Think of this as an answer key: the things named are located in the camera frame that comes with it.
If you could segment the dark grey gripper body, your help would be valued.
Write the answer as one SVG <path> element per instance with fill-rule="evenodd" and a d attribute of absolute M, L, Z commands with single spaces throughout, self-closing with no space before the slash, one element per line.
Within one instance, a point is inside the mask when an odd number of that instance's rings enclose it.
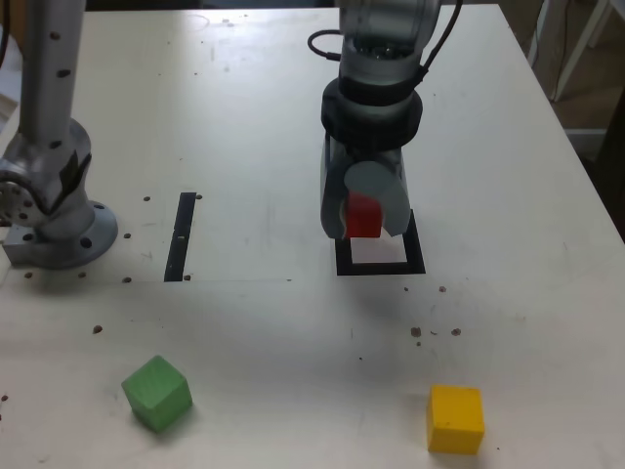
<path fill-rule="evenodd" d="M 363 162 L 374 161 L 389 169 L 404 185 L 405 171 L 401 149 L 391 149 L 374 153 L 362 153 L 355 149 L 348 149 L 334 138 L 330 139 L 330 166 L 346 167 Z"/>

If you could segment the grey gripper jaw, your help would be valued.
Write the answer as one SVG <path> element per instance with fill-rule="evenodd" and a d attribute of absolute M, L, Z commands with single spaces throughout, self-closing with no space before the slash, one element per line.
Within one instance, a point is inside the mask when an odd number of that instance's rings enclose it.
<path fill-rule="evenodd" d="M 324 136 L 321 156 L 320 221 L 329 238 L 342 239 L 346 234 L 343 203 L 348 195 L 344 183 L 351 158 L 345 147 L 330 135 Z"/>
<path fill-rule="evenodd" d="M 409 198 L 401 178 L 376 161 L 362 161 L 351 166 L 345 186 L 375 200 L 382 211 L 382 227 L 390 236 L 403 235 L 409 225 Z"/>

